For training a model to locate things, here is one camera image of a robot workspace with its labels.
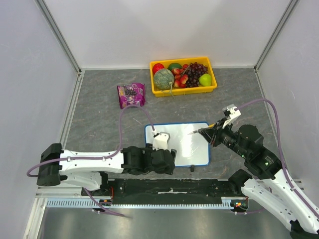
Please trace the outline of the white marker with yellow cap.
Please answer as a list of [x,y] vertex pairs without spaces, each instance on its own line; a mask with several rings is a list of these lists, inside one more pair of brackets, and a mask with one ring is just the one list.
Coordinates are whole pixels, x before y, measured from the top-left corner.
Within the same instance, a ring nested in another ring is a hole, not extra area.
[[208,125],[207,127],[199,128],[199,129],[197,129],[197,130],[194,130],[194,131],[190,132],[188,135],[192,135],[192,134],[198,133],[198,132],[200,132],[200,131],[210,129],[210,128],[214,127],[214,125],[215,125],[215,124],[213,123],[213,124]]

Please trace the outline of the blue framed whiteboard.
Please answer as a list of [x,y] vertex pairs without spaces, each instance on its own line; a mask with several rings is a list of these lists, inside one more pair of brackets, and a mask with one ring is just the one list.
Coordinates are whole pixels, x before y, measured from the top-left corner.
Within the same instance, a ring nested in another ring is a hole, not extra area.
[[207,141],[198,133],[188,135],[199,128],[207,127],[208,123],[202,122],[181,122],[162,123],[145,126],[145,142],[153,145],[154,136],[160,132],[170,134],[168,150],[176,150],[175,166],[190,167],[207,166],[210,163],[210,146]]

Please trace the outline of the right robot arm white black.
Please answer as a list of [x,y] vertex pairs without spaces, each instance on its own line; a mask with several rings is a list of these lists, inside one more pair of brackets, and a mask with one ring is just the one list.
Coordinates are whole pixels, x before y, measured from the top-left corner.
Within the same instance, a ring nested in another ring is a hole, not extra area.
[[257,202],[289,230],[291,238],[317,239],[318,208],[288,175],[280,159],[263,146],[264,138],[257,128],[250,124],[237,132],[231,128],[220,120],[213,127],[198,130],[213,147],[223,144],[245,160],[248,172],[238,170],[229,178],[229,192]]

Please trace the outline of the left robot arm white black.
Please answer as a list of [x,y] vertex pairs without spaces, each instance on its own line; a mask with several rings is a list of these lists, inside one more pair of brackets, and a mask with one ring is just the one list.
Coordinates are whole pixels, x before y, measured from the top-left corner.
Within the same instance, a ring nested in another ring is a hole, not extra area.
[[54,143],[41,154],[36,184],[41,187],[69,184],[104,196],[110,188],[106,181],[108,173],[172,175],[175,157],[176,150],[154,148],[151,144],[120,151],[75,152]]

